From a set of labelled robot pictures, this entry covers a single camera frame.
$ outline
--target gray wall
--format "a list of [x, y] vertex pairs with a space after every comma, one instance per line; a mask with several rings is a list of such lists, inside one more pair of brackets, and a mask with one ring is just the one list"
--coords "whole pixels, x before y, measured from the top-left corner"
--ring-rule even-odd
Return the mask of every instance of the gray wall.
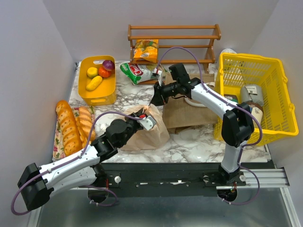
[[[72, 58], [41, 0], [0, 7], [0, 226], [26, 226], [10, 202], [24, 168], [51, 160], [55, 105], [68, 98]], [[18, 211], [25, 211], [21, 198]]]
[[303, 2], [280, 0], [250, 52], [279, 58], [288, 77], [288, 91], [295, 105], [299, 135], [269, 145], [278, 167], [284, 166], [290, 181], [290, 193], [303, 224]]
[[215, 51], [248, 52], [278, 0], [43, 0], [74, 60], [129, 59], [131, 25], [219, 24]]

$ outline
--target floral cloth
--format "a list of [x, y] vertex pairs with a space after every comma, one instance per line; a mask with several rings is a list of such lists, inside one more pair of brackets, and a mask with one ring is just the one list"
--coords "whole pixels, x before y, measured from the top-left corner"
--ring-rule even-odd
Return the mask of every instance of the floral cloth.
[[[75, 107], [75, 108], [72, 107], [71, 109], [72, 109], [72, 112], [74, 113], [74, 116], [78, 117], [79, 116], [79, 107]], [[95, 107], [87, 106], [87, 109], [90, 112], [92, 122], [94, 122], [94, 120], [95, 120]], [[61, 134], [60, 125], [59, 125], [58, 118], [57, 118], [55, 139], [54, 139], [54, 143], [53, 143], [53, 161], [54, 162], [65, 157], [62, 140], [63, 140], [63, 137], [62, 137], [62, 134]]]

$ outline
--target bread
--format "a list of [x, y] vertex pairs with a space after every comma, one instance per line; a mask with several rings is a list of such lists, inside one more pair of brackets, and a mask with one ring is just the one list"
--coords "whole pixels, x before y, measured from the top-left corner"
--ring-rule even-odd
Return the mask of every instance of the bread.
[[65, 100], [57, 103], [56, 113], [63, 137], [64, 153], [66, 156], [69, 156], [82, 149], [76, 119], [70, 105]]
[[[82, 143], [84, 140], [82, 136], [86, 138], [86, 142], [87, 142], [87, 139], [89, 137], [89, 132], [93, 123], [91, 120], [90, 112], [84, 106], [79, 107], [79, 117], [77, 118], [77, 125], [80, 132]], [[95, 138], [96, 138], [96, 133], [95, 130], [93, 130], [93, 132], [91, 133], [90, 141], [93, 141]]]

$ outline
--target paper bag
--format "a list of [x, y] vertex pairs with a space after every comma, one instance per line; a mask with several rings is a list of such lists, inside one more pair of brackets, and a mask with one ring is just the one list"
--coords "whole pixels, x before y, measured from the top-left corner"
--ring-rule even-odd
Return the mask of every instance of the paper bag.
[[121, 150], [150, 150], [161, 148], [168, 140], [169, 133], [162, 120], [162, 114], [154, 106], [137, 105], [127, 109], [124, 113], [131, 114], [139, 111], [141, 108], [147, 108], [146, 114], [151, 115], [157, 124], [149, 131], [143, 129], [137, 131], [124, 145]]
[[[189, 74], [189, 77], [199, 78], [199, 74]], [[203, 74], [205, 83], [214, 82], [214, 74]], [[165, 84], [174, 82], [167, 73]], [[163, 121], [170, 133], [178, 134], [180, 131], [195, 125], [217, 123], [217, 115], [205, 107], [195, 107], [186, 103], [184, 98], [169, 98], [163, 109]]]

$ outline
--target marble table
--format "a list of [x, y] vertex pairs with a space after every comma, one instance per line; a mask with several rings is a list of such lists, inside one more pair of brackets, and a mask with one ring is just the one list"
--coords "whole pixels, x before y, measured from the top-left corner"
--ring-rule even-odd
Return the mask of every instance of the marble table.
[[[130, 79], [120, 70], [123, 62], [116, 62], [116, 102], [112, 105], [96, 106], [96, 116], [105, 111], [123, 112], [136, 105], [148, 105], [152, 95], [152, 86], [134, 86]], [[187, 65], [188, 73], [198, 73], [197, 66]], [[209, 67], [210, 73], [216, 73], [215, 65]], [[86, 105], [78, 94], [80, 63], [76, 70], [69, 104], [71, 106]], [[95, 126], [97, 135], [103, 134], [105, 128], [117, 115], [105, 115], [99, 119]], [[225, 143], [214, 140], [214, 126], [204, 125], [195, 129], [187, 129], [178, 135], [171, 134], [164, 147], [156, 150], [123, 151], [106, 162], [122, 163], [186, 163], [186, 162], [221, 162], [224, 155]], [[267, 162], [270, 154], [266, 147], [245, 148], [242, 162]]]

